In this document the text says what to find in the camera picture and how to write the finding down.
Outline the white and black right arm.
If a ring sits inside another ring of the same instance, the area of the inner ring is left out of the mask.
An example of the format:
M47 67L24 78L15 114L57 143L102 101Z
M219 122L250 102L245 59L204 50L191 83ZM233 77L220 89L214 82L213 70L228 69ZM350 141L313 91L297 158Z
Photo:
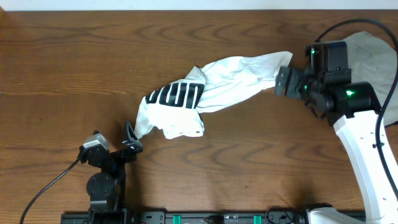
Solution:
M327 119L342 142L365 207L365 223L397 223L397 162L387 140L382 107L368 82L353 82L346 42L308 45L305 70L282 66L275 95L302 100Z

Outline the white t-shirt with black print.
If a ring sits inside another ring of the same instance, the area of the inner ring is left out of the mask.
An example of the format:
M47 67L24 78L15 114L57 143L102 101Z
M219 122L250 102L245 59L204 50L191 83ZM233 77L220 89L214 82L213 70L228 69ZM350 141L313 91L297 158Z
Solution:
M142 138L158 128L167 139L200 137L205 132L202 113L222 110L275 87L280 68L288 66L292 56L288 51L234 56L193 67L185 78L143 97L134 134Z

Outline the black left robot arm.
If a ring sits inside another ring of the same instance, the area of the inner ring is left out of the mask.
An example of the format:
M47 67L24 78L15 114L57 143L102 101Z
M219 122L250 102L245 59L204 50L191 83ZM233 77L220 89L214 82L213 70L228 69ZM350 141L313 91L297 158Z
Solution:
M126 207L125 165L134 162L143 145L134 134L129 121L124 124L122 143L126 146L119 151L109 151L109 141L95 131L79 148L78 160L101 169L87 182L86 191L90 196L88 223L137 223L136 212Z

